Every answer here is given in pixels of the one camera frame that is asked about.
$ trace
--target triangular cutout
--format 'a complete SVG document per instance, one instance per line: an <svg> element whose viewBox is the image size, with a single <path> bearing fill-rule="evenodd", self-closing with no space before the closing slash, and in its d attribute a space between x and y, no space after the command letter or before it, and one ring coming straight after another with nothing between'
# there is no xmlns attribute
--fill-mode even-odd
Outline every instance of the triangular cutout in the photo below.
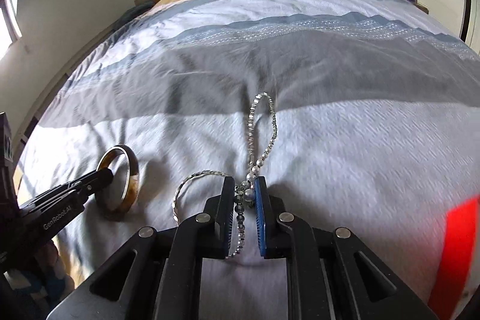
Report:
<svg viewBox="0 0 480 320"><path fill-rule="evenodd" d="M354 253L354 258L371 302L378 302L395 294L395 285L362 251Z"/></svg>
<svg viewBox="0 0 480 320"><path fill-rule="evenodd" d="M90 292L110 301L118 301L134 259L135 252L128 251L92 283Z"/></svg>

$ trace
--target silver screw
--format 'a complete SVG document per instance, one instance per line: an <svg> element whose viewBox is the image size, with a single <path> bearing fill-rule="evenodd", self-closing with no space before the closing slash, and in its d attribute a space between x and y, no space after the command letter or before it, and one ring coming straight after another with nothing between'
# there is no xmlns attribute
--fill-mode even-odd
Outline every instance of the silver screw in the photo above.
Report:
<svg viewBox="0 0 480 320"><path fill-rule="evenodd" d="M337 228L337 230L335 231L335 234L340 239L348 239L350 237L349 229L344 227Z"/></svg>
<svg viewBox="0 0 480 320"><path fill-rule="evenodd" d="M208 213L199 213L195 219L198 223L207 223L210 221L210 215Z"/></svg>
<svg viewBox="0 0 480 320"><path fill-rule="evenodd" d="M153 235L153 228L150 226L144 226L140 231L138 231L138 236L141 238L149 238Z"/></svg>
<svg viewBox="0 0 480 320"><path fill-rule="evenodd" d="M291 223L295 217L293 214L284 211L283 213L280 213L278 218L284 223Z"/></svg>

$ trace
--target bead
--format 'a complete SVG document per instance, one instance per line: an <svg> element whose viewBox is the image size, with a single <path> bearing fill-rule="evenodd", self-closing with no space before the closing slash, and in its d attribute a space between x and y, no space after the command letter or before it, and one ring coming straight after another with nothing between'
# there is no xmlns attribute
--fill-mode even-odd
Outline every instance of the bead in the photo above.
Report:
<svg viewBox="0 0 480 320"><path fill-rule="evenodd" d="M245 190L245 195L243 196L245 201L252 202L255 201L255 192L252 189Z"/></svg>

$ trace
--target pearl necklace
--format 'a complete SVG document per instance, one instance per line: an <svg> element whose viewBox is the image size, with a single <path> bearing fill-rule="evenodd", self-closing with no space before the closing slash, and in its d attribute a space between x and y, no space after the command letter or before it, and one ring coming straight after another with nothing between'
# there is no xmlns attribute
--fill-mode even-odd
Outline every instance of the pearl necklace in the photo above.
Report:
<svg viewBox="0 0 480 320"><path fill-rule="evenodd" d="M253 141L254 140L253 138L254 137L254 130L253 130L254 120L253 119L255 116L255 109L263 97L266 97L268 99L268 106L270 107L270 114L272 115L273 134L272 134L272 138L270 139L270 142L268 143L267 148L265 148L265 151L261 155L260 159L258 159L254 163L255 154L254 154L254 148L253 148L254 147L254 141ZM277 118L275 117L274 102L266 92L256 95L255 99L251 104L250 114L248 115L247 136L248 136L249 171L246 176L246 180L244 180L240 184L240 186L235 185L234 210L237 214L238 242L237 242L236 250L227 257L228 259L231 259L234 256L238 255L239 253L241 253L243 249L243 245L245 244L245 225L243 224L245 222L245 215L244 215L245 208L243 206L243 201L248 202L250 205L253 205L253 203L255 202L255 191L254 191L255 180L260 174L260 167L262 167L263 164L265 163L265 160L268 157L268 154L272 151L273 145L275 143L275 139L277 138ZM172 201L173 219L177 222L177 224L180 224L179 217L178 217L177 200L180 195L180 191L182 187L188 181L192 179L202 178L206 175L227 176L227 174L221 171L203 170L203 171L195 172L194 174L191 174L186 178L184 178L184 180L180 182L180 185L175 191L175 194L173 196L173 201Z"/></svg>

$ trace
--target window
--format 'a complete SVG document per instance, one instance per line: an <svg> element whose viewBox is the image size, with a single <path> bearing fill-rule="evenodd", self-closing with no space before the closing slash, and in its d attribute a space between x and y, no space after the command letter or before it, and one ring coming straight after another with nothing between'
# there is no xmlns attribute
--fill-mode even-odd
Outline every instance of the window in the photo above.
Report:
<svg viewBox="0 0 480 320"><path fill-rule="evenodd" d="M17 4L18 0L5 0L0 4L0 59L22 36L17 24Z"/></svg>

